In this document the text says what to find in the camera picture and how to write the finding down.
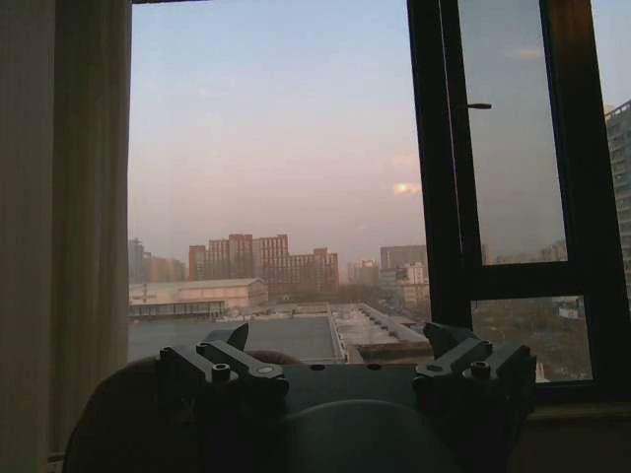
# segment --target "tall building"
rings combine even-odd
[[[361,286],[379,285],[379,264],[375,259],[362,259],[354,263],[353,284]]]
[[[627,298],[631,301],[631,101],[604,116],[618,213]]]
[[[230,279],[254,277],[254,255],[252,235],[234,234],[228,236],[230,254]]]
[[[312,254],[272,258],[265,282],[270,294],[334,294],[339,288],[337,253],[316,248]]]
[[[230,279],[230,242],[227,239],[208,241],[206,274],[203,279]]]
[[[270,294],[337,292],[337,253],[316,248],[313,254],[289,254],[287,235],[253,238],[233,234],[211,239],[208,249],[189,250],[190,281],[261,278]]]
[[[287,235],[255,238],[252,244],[254,276],[267,281],[273,276],[274,259],[289,255]]]
[[[174,258],[161,258],[145,253],[148,283],[175,283],[185,280],[184,263]]]
[[[424,244],[382,246],[380,251],[382,269],[399,268],[407,263],[422,263],[427,267],[427,246]]]
[[[147,275],[145,273],[144,254],[145,247],[140,239],[134,238],[127,242],[129,284],[146,282]]]
[[[206,247],[196,244],[188,247],[188,281],[203,281],[206,278]]]

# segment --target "window handle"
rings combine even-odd
[[[468,103],[466,107],[475,110],[490,110],[493,108],[493,105],[491,103]]]

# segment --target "curtain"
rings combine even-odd
[[[126,362],[130,0],[57,0],[50,449]]]
[[[47,452],[54,0],[0,0],[0,471]]]

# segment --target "black window frame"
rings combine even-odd
[[[540,384],[537,400],[627,399],[631,320],[592,8],[539,5],[568,260],[484,266],[457,0],[407,0],[432,318],[471,327],[471,301],[583,296],[593,379]]]

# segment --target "bolt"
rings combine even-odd
[[[484,340],[484,349],[486,350],[486,354],[490,355],[493,353],[493,344],[488,340]]]
[[[473,362],[469,366],[471,374],[477,379],[488,379],[491,377],[491,366],[486,362]]]
[[[227,381],[230,379],[230,365],[225,363],[213,365],[211,372],[213,381]]]
[[[197,352],[198,355],[204,355],[204,349],[206,347],[210,346],[208,343],[198,343],[197,345],[195,345],[195,352]]]

